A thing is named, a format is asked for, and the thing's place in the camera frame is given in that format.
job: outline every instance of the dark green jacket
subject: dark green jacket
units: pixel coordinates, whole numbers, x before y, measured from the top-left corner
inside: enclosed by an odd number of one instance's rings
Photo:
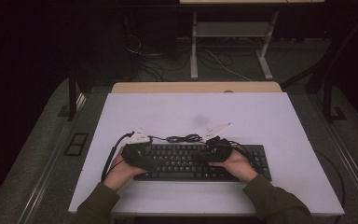
[[[307,206],[295,195],[273,187],[266,178],[258,175],[243,192],[252,201],[257,216],[268,223],[314,223]],[[77,224],[108,224],[113,206],[120,197],[99,183],[91,195],[78,208]]]

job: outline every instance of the person's left hand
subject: person's left hand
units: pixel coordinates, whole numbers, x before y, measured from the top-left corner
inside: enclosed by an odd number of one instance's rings
[[[121,189],[121,187],[123,187],[135,175],[147,172],[144,169],[128,165],[121,156],[122,151],[123,147],[112,161],[111,170],[108,172],[106,179],[103,181],[104,185],[114,191]]]

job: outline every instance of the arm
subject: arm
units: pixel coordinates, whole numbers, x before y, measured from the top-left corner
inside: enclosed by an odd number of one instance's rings
[[[210,162],[210,164],[226,168],[232,175],[247,184],[243,192],[251,200],[260,219],[268,223],[314,223],[305,204],[284,189],[273,187],[238,151],[233,150],[224,162]]]
[[[123,148],[112,161],[103,183],[98,183],[91,195],[77,208],[74,224],[108,224],[110,214],[120,197],[117,192],[135,175],[145,170],[128,165],[121,157]]]

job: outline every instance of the white tabletop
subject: white tabletop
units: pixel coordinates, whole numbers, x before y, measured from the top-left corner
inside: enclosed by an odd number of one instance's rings
[[[110,149],[124,134],[204,135],[207,128],[232,126],[222,138],[263,145],[272,184],[295,194],[315,216],[343,209],[312,150],[286,93],[111,93],[69,207],[77,207],[100,181]],[[131,181],[118,194],[113,213],[123,216],[252,216],[241,183]]]

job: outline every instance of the black keyboard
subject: black keyboard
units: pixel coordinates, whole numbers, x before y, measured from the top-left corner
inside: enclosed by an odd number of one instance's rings
[[[243,145],[254,158],[260,172],[271,180],[266,153],[261,145]],[[145,155],[152,160],[162,161],[155,172],[136,175],[135,180],[168,181],[240,181],[222,167],[208,165],[207,162],[195,160],[198,150],[205,145],[151,145],[146,147]]]

